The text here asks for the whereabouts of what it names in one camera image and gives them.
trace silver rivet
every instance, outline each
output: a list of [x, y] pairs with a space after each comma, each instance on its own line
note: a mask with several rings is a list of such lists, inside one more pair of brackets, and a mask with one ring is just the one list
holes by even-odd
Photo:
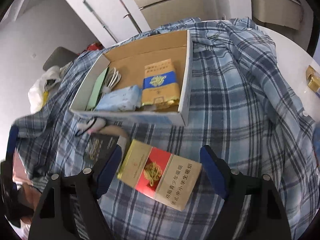
[[84, 173], [84, 174], [89, 174], [89, 173], [91, 173], [91, 168], [85, 168], [82, 172]]
[[59, 178], [59, 174], [53, 174], [52, 176], [51, 176], [51, 179], [53, 179], [53, 180], [56, 180], [57, 178]]
[[239, 174], [239, 170], [238, 169], [231, 169], [231, 173], [233, 175], [238, 175]]
[[270, 177], [268, 174], [263, 174], [263, 175], [262, 175], [262, 178], [263, 178], [264, 180], [266, 180], [266, 181], [271, 180], [271, 177]]

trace blue tissue pack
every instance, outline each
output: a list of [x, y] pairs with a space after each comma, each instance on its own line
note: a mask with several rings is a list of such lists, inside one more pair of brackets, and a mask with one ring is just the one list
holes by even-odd
[[141, 94], [137, 85], [111, 91], [100, 99], [95, 111], [134, 111], [141, 106]]

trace green notebook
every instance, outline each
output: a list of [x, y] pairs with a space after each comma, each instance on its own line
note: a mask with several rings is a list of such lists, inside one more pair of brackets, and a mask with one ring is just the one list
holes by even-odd
[[100, 99], [100, 93], [101, 93], [101, 89], [103, 87], [103, 84], [106, 80], [106, 76], [108, 74], [108, 70], [109, 67], [107, 67], [97, 78], [93, 89], [92, 89], [92, 93], [91, 96], [89, 98], [87, 107], [86, 107], [86, 111], [91, 111], [93, 108], [95, 108], [95, 106], [97, 105], [97, 103], [99, 102]]

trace plaid shirt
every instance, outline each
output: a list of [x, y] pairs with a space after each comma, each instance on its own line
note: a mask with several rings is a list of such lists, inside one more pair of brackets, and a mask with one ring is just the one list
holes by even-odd
[[[220, 22], [190, 18], [124, 43], [184, 29], [190, 30], [194, 46], [188, 126], [118, 124], [131, 138], [194, 161], [199, 161], [201, 146], [208, 144], [245, 175], [269, 174], [285, 206], [292, 238], [297, 239], [318, 208], [319, 178], [312, 148], [315, 123], [302, 114], [300, 99], [280, 74], [274, 42], [248, 18]], [[80, 55], [44, 108], [15, 122], [20, 128], [20, 157], [39, 189], [50, 174], [70, 176], [86, 167], [83, 153], [89, 136], [75, 137], [80, 119], [68, 108], [94, 61], [109, 49]], [[235, 237], [241, 233], [249, 201], [247, 197]], [[116, 178], [99, 203], [116, 239], [201, 240], [211, 230], [223, 200], [202, 172], [183, 212]], [[86, 237], [77, 218], [80, 235]]]

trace white plastic bag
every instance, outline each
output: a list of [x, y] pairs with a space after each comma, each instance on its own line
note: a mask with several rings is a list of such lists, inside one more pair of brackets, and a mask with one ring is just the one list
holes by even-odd
[[41, 110], [44, 104], [44, 92], [49, 91], [60, 81], [60, 67], [52, 66], [34, 83], [28, 92], [32, 114]]

